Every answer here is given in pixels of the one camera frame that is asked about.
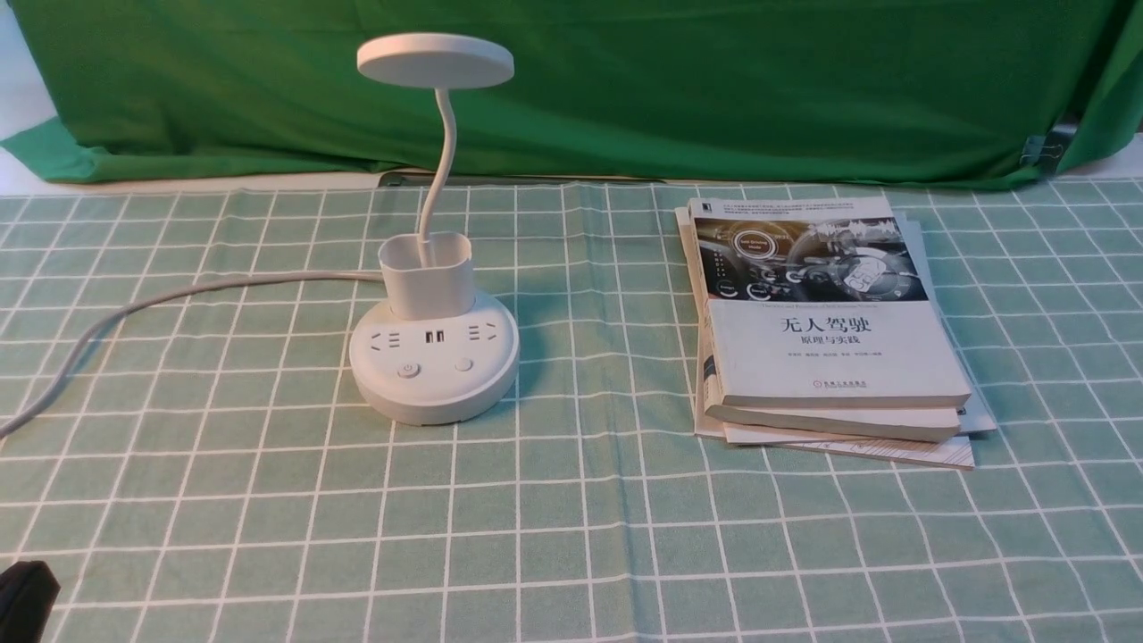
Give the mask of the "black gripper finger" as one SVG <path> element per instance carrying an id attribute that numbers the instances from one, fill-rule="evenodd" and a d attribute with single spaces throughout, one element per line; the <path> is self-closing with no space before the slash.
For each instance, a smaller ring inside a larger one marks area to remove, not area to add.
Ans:
<path id="1" fill-rule="evenodd" d="M 1 574 L 1 643 L 40 642 L 61 585 L 43 561 L 19 561 Z"/>

